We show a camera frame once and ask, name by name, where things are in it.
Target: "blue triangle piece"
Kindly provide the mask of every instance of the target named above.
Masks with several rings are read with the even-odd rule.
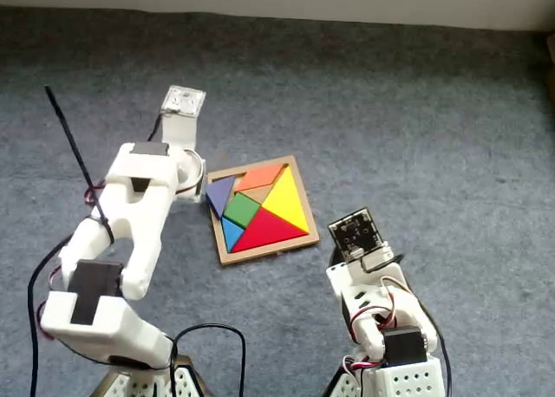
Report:
[[[222,228],[224,229],[225,247],[227,252],[229,252],[245,230],[227,218],[222,218]]]
[[[222,213],[224,213],[234,181],[235,176],[230,176],[206,185],[206,197],[218,219],[222,219]]]

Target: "tangram puzzle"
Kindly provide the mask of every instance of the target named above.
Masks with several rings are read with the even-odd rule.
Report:
[[[293,156],[208,173],[206,197],[222,264],[319,240]]]

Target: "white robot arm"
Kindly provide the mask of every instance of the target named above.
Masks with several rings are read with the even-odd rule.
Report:
[[[171,87],[160,113],[163,141],[123,144],[104,179],[99,204],[113,238],[133,240],[127,264],[96,260],[111,244],[97,207],[59,254],[66,290],[49,293],[41,326],[90,359],[126,370],[168,368],[172,341],[127,300],[147,293],[173,201],[200,199],[206,168],[194,146],[204,96]]]
[[[336,241],[327,276],[353,342],[326,390],[333,397],[444,397],[438,334],[407,286],[368,209],[329,225]]]

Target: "circuit board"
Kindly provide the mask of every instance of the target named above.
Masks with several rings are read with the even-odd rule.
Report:
[[[383,247],[383,239],[368,208],[362,208],[328,225],[336,247],[348,263]]]

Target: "blue-gray carpet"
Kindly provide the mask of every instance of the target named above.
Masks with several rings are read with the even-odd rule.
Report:
[[[42,90],[91,173],[143,140],[169,85],[203,89],[210,170],[295,154],[320,245],[221,268],[205,205],[175,205],[146,299],[169,335],[226,322],[245,395],[318,396],[351,350],[325,276],[326,224],[367,205],[435,315],[454,395],[555,395],[555,127],[548,56],[527,33],[130,11],[0,10],[0,395],[28,393],[32,269],[88,212]],[[124,259],[129,244],[109,254]],[[37,301],[46,295],[46,277]],[[217,396],[239,344],[186,336]],[[105,369],[40,340],[39,394],[88,395]]]

